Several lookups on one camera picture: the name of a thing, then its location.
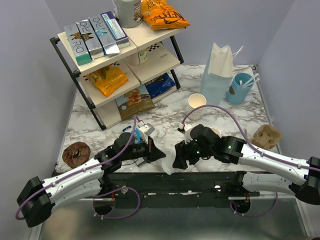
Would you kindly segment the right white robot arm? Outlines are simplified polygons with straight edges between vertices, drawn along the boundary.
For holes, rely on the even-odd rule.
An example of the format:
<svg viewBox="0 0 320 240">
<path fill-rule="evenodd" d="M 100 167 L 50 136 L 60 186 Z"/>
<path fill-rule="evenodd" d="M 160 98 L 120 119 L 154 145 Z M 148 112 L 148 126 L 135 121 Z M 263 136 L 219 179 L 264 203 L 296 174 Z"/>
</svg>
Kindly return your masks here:
<svg viewBox="0 0 320 240">
<path fill-rule="evenodd" d="M 199 160 L 214 158 L 222 163 L 251 166 L 263 173 L 243 174 L 230 183 L 230 191 L 241 196 L 245 192 L 279 192 L 295 196 L 300 201 L 320 203 L 320 159 L 298 159 L 261 150 L 241 138 L 219 137 L 211 128 L 198 124 L 179 124 L 184 140 L 175 147 L 173 168 L 185 170 Z"/>
</svg>

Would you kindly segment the brown cardboard cup carrier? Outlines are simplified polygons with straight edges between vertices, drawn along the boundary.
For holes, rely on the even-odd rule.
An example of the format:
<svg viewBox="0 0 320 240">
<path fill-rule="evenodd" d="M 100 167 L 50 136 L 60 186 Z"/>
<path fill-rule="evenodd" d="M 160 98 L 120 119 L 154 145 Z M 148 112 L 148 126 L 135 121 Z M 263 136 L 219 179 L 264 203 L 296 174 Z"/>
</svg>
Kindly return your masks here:
<svg viewBox="0 0 320 240">
<path fill-rule="evenodd" d="M 282 138 L 282 133 L 270 124 L 264 124 L 253 134 L 250 142 L 264 150 L 271 150 Z"/>
</svg>

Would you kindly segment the blue razor package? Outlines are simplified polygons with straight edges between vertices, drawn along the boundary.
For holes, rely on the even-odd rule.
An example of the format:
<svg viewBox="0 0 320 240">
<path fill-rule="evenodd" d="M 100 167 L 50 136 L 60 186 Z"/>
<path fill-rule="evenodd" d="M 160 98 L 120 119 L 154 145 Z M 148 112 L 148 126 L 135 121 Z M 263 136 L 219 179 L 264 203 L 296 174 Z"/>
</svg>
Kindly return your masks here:
<svg viewBox="0 0 320 240">
<path fill-rule="evenodd" d="M 135 130 L 132 130 L 127 137 L 129 141 L 128 145 L 121 154 L 122 160 L 133 160 L 134 164 L 139 168 L 146 163 L 148 155 L 148 143 L 141 140 L 140 133 L 138 131 L 138 125 Z"/>
</svg>

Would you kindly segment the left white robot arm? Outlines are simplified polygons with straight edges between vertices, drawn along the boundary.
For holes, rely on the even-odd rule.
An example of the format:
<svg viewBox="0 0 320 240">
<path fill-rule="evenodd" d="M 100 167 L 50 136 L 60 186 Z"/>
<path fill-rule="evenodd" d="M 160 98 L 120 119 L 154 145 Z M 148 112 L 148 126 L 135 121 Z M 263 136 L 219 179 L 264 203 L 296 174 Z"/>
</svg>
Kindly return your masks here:
<svg viewBox="0 0 320 240">
<path fill-rule="evenodd" d="M 129 132 L 122 133 L 112 145 L 69 172 L 44 180 L 31 178 L 16 200 L 17 213 L 22 214 L 16 219 L 24 220 L 33 228 L 45 222 L 63 204 L 87 197 L 107 197 L 114 188 L 108 175 L 120 169 L 123 161 L 142 158 L 152 163 L 165 156 L 150 136 L 135 143 Z"/>
</svg>

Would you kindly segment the orange chip bag top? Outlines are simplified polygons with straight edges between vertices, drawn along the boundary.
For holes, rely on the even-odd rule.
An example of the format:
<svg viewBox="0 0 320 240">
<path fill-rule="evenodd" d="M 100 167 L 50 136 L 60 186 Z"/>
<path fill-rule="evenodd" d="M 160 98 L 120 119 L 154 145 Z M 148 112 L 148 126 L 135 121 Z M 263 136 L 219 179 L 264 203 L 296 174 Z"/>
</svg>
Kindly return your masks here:
<svg viewBox="0 0 320 240">
<path fill-rule="evenodd" d="M 152 30 L 184 29 L 190 26 L 183 17 L 166 0 L 141 0 L 143 20 Z"/>
</svg>

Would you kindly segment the stack of white lids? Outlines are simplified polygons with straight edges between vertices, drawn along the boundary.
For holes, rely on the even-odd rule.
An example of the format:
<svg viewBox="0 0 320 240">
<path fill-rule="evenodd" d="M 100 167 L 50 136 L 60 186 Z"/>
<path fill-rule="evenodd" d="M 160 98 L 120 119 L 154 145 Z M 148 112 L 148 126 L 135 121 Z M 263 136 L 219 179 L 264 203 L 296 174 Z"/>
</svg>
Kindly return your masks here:
<svg viewBox="0 0 320 240">
<path fill-rule="evenodd" d="M 175 172 L 175 169 L 173 168 L 173 163 L 176 158 L 176 153 L 170 149 L 164 149 L 163 153 L 165 154 L 165 157 L 159 160 L 161 167 L 166 174 L 171 175 Z"/>
</svg>

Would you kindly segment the stack of paper cups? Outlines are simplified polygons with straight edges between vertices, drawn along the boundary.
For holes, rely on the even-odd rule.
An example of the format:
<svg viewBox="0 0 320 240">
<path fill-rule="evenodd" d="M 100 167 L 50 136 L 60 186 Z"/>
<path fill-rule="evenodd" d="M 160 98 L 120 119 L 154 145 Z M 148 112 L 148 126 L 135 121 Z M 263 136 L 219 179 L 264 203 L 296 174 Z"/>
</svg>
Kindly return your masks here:
<svg viewBox="0 0 320 240">
<path fill-rule="evenodd" d="M 189 116 L 188 119 L 191 121 L 196 121 L 200 118 L 204 108 L 200 108 L 200 106 L 204 106 L 207 104 L 206 98 L 200 93 L 194 93 L 188 98 L 188 112 L 193 111 Z"/>
</svg>

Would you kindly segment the light blue paper bag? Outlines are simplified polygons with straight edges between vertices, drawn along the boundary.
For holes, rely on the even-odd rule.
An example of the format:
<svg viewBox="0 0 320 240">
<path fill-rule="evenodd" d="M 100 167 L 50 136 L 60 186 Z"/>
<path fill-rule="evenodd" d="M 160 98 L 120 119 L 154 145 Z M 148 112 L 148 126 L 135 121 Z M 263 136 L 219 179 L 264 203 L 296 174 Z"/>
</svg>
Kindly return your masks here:
<svg viewBox="0 0 320 240">
<path fill-rule="evenodd" d="M 233 53 L 229 45 L 212 45 L 200 84 L 200 94 L 206 98 L 208 105 L 219 105 L 226 95 L 234 76 L 234 58 L 242 49 L 240 47 Z"/>
</svg>

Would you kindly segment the white bowl on shelf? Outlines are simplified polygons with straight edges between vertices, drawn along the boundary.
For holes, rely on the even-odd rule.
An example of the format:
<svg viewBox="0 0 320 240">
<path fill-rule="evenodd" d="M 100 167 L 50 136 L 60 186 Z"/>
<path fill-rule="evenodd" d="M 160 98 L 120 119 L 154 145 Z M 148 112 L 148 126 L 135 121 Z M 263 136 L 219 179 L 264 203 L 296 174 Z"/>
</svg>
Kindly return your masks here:
<svg viewBox="0 0 320 240">
<path fill-rule="evenodd" d="M 133 66 L 141 66 L 148 60 L 148 48 L 138 51 L 128 57 L 128 62 Z"/>
</svg>

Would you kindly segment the yellow snack bag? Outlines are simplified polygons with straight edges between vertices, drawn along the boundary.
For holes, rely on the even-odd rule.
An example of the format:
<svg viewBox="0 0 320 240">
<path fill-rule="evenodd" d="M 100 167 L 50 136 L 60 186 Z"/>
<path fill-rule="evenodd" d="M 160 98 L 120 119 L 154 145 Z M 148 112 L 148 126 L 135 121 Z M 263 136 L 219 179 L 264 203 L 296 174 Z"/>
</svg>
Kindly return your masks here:
<svg viewBox="0 0 320 240">
<path fill-rule="evenodd" d="M 126 74 L 119 67 L 112 65 L 91 72 L 86 77 L 105 97 L 109 97 L 128 81 Z"/>
</svg>

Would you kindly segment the blue chip bag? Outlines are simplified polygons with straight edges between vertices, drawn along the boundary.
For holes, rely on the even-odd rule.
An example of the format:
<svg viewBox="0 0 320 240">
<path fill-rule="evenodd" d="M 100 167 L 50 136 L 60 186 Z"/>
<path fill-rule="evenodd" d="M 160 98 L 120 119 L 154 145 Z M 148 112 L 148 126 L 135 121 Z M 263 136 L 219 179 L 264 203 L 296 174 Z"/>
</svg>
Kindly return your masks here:
<svg viewBox="0 0 320 240">
<path fill-rule="evenodd" d="M 173 88 L 176 83 L 167 73 L 164 73 L 163 75 L 148 81 L 144 85 L 150 97 L 153 99 Z"/>
</svg>

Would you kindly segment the purple and white box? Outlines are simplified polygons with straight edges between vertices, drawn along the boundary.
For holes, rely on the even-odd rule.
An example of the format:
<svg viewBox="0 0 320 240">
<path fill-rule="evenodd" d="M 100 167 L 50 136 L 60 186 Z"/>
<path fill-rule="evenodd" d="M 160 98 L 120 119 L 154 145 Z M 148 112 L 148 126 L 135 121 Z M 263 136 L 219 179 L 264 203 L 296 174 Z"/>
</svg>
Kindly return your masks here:
<svg viewBox="0 0 320 240">
<path fill-rule="evenodd" d="M 126 48 L 130 45 L 129 38 L 124 32 L 123 28 L 119 25 L 116 17 L 111 11 L 100 14 L 109 31 L 111 32 L 119 49 Z"/>
</svg>

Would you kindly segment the blue cup with stirrers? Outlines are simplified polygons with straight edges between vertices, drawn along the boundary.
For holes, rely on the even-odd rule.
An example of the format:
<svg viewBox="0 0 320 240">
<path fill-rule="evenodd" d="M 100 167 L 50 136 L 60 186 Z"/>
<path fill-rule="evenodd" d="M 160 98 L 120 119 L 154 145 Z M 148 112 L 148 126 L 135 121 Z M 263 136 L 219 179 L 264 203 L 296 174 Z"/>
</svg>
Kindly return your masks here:
<svg viewBox="0 0 320 240">
<path fill-rule="evenodd" d="M 248 73 L 237 73 L 226 92 L 226 100 L 232 105 L 240 105 L 245 101 L 246 96 L 258 79 L 259 74 L 251 76 Z"/>
</svg>

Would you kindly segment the brown and blue snack bag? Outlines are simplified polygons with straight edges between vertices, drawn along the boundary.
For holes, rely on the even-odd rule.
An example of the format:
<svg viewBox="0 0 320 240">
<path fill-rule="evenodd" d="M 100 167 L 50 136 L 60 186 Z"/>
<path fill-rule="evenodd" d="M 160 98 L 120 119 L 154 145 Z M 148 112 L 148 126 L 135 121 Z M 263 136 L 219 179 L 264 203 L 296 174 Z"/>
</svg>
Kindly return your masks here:
<svg viewBox="0 0 320 240">
<path fill-rule="evenodd" d="M 155 108 L 155 104 L 144 84 L 136 87 L 116 99 L 121 120 Z"/>
</svg>

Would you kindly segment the blue R.O carton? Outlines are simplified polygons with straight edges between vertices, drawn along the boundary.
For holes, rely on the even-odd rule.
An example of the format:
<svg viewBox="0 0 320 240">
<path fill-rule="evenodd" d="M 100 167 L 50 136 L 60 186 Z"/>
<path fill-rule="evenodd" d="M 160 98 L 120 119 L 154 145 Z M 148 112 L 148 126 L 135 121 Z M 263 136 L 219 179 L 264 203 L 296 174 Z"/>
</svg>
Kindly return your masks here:
<svg viewBox="0 0 320 240">
<path fill-rule="evenodd" d="M 120 49 L 101 15 L 89 17 L 89 21 L 102 45 L 104 54 L 106 56 L 119 54 Z"/>
</svg>

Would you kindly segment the black and cream shelf rack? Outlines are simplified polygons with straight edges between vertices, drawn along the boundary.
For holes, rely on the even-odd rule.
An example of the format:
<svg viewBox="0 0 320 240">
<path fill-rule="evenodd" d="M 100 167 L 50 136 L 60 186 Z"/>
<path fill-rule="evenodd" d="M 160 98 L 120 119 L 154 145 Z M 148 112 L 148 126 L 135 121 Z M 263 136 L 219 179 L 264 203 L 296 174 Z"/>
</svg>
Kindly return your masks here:
<svg viewBox="0 0 320 240">
<path fill-rule="evenodd" d="M 129 38 L 129 46 L 121 49 L 119 54 L 98 58 L 90 63 L 78 66 L 76 70 L 71 70 L 58 47 L 58 43 L 61 43 L 72 60 L 76 59 L 66 33 L 59 33 L 57 37 L 51 38 L 50 42 L 100 129 L 105 130 L 122 121 L 116 98 L 126 92 L 168 72 L 172 74 L 176 85 L 156 97 L 155 101 L 165 98 L 181 87 L 174 69 L 184 62 L 175 39 L 175 35 L 182 31 L 181 28 L 152 30 L 148 24 L 143 22 L 137 27 L 125 29 Z M 140 66 L 131 65 L 128 62 L 128 57 L 145 48 L 148 48 L 147 61 Z M 105 97 L 87 80 L 86 75 L 108 65 L 119 67 L 126 74 L 128 81 L 109 97 Z"/>
</svg>

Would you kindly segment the single paper cup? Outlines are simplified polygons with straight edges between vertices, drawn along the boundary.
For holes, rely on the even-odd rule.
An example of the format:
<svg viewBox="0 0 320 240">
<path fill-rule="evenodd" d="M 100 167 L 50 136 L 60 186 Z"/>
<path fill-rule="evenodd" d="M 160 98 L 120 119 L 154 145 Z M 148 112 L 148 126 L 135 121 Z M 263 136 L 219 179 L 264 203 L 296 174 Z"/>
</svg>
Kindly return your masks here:
<svg viewBox="0 0 320 240">
<path fill-rule="evenodd" d="M 218 129 L 216 129 L 216 128 L 211 128 L 211 130 L 215 133 L 215 134 L 217 134 L 220 138 L 222 137 L 222 132 L 220 131 L 220 130 L 218 130 Z"/>
</svg>

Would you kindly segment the grey printed mug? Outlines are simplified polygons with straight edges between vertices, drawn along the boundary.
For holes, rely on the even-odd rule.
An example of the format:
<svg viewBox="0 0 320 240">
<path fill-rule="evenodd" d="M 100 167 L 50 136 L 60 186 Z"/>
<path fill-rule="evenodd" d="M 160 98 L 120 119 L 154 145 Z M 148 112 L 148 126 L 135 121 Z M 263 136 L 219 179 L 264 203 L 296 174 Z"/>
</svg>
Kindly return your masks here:
<svg viewBox="0 0 320 240">
<path fill-rule="evenodd" d="M 135 28 L 142 22 L 140 0 L 113 0 L 115 17 L 123 28 Z"/>
</svg>

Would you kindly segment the silver R.O carton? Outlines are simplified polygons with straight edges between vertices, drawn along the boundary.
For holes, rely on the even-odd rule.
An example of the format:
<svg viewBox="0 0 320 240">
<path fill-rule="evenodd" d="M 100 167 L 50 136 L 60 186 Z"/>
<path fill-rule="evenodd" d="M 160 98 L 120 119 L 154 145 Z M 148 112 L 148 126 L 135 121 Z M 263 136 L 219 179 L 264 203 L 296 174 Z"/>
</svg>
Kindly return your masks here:
<svg viewBox="0 0 320 240">
<path fill-rule="evenodd" d="M 103 47 L 88 19 L 76 22 L 78 30 L 92 60 L 104 57 Z"/>
</svg>

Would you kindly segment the teal R.O carton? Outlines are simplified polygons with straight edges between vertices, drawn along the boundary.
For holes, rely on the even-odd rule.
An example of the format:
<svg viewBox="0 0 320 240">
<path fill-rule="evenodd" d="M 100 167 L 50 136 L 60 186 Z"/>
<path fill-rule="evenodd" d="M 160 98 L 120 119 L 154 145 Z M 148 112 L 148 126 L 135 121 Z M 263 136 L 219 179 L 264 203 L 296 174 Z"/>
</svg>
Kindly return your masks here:
<svg viewBox="0 0 320 240">
<path fill-rule="evenodd" d="M 91 56 L 77 25 L 71 24 L 63 28 L 77 64 L 82 66 L 90 63 L 92 61 Z"/>
</svg>

